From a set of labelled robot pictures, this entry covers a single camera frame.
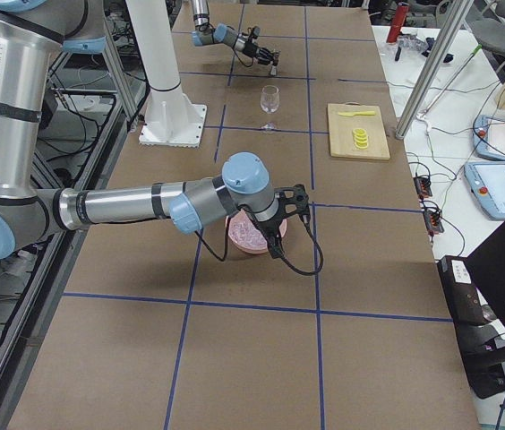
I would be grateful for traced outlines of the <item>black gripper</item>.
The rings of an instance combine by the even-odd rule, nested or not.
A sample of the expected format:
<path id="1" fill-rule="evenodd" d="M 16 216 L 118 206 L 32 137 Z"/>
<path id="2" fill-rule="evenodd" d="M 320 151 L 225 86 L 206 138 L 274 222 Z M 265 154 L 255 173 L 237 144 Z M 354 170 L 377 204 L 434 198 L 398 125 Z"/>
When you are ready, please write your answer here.
<path id="1" fill-rule="evenodd" d="M 282 235 L 280 233 L 282 222 L 283 219 L 279 216 L 264 221 L 256 220 L 256 227 L 267 242 L 267 247 L 272 258 L 282 257 Z"/>
<path id="2" fill-rule="evenodd" d="M 256 43 L 246 41 L 242 52 L 245 56 L 261 61 L 262 65 L 278 65 L 277 50 L 259 47 Z"/>

